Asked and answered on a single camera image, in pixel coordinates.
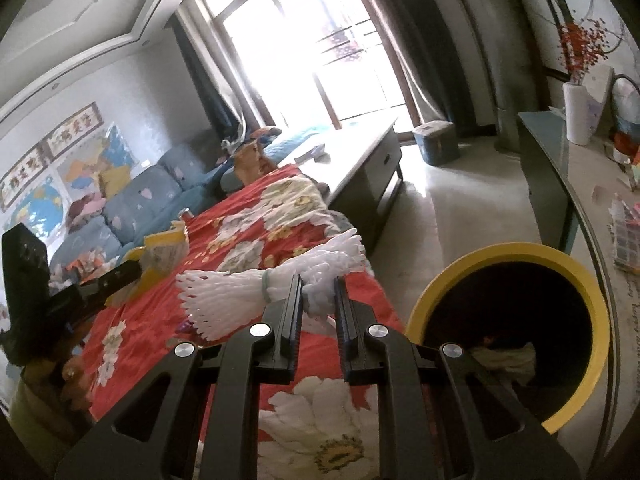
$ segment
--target white tabletop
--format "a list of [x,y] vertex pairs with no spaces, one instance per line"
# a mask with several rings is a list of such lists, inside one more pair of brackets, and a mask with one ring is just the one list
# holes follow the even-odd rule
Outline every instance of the white tabletop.
[[380,112],[350,124],[341,130],[315,135],[300,144],[278,166],[295,164],[295,158],[324,143],[326,155],[299,165],[300,171],[329,186],[326,204],[338,196],[371,152],[394,126],[398,117],[391,112]]

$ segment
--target metal screw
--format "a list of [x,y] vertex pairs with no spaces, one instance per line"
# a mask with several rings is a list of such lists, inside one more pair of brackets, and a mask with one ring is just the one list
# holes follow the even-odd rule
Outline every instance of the metal screw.
[[254,337],[264,337],[271,332],[271,327],[266,323],[256,323],[249,329],[249,333]]
[[174,352],[178,357],[189,357],[195,352],[195,349],[196,347],[191,343],[180,343],[175,347]]
[[384,337],[389,333],[389,329],[384,325],[371,325],[369,327],[369,335],[373,337]]
[[447,357],[456,358],[460,357],[463,354],[463,351],[462,348],[460,348],[460,346],[456,345],[455,343],[449,343],[447,345],[444,345],[442,353]]

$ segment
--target drawer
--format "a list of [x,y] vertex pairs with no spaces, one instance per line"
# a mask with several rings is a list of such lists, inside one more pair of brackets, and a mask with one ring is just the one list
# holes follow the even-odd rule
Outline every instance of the drawer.
[[398,134],[391,130],[364,163],[363,170],[369,189],[376,202],[380,200],[394,171],[398,167],[402,152]]

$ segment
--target dark curtain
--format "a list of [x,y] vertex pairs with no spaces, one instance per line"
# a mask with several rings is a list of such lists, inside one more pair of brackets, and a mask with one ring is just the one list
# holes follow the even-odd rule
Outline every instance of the dark curtain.
[[187,70],[198,91],[198,97],[202,102],[211,126],[220,137],[220,140],[226,139],[233,142],[238,138],[238,119],[216,89],[209,75],[207,75],[198,58],[198,54],[175,15],[170,18],[169,24],[174,30],[182,58],[187,65]]
[[455,44],[435,0],[375,0],[387,32],[423,88],[461,137],[477,129],[476,114]]

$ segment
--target yellow pillow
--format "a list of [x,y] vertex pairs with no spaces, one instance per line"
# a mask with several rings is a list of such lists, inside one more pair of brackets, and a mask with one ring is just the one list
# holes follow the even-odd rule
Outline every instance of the yellow pillow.
[[127,164],[100,172],[98,180],[102,195],[109,200],[116,196],[123,187],[131,182],[131,170]]

